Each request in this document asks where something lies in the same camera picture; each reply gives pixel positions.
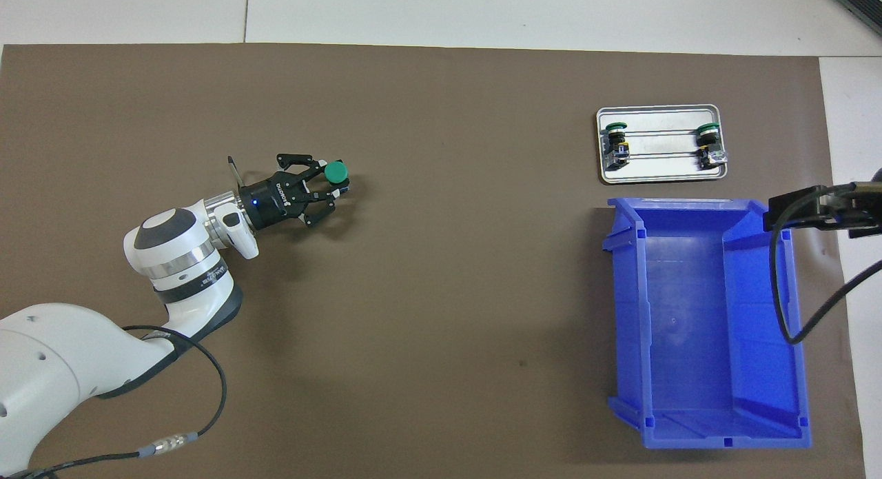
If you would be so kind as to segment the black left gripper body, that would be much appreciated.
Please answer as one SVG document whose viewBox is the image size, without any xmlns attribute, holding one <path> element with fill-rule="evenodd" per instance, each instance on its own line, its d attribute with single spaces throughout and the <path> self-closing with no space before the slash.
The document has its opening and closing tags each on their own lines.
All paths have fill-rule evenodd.
<svg viewBox="0 0 882 479">
<path fill-rule="evenodd" d="M 240 187 L 240 202 L 252 229 L 261 231 L 305 212 L 303 184 L 290 172 L 274 172 L 268 179 Z"/>
</svg>

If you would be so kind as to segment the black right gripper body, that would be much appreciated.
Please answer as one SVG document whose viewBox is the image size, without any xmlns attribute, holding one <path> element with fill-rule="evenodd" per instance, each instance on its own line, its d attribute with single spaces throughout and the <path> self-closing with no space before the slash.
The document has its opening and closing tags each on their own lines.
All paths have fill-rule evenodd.
<svg viewBox="0 0 882 479">
<path fill-rule="evenodd" d="M 881 189 L 851 189 L 825 197 L 824 221 L 837 227 L 879 227 Z"/>
</svg>

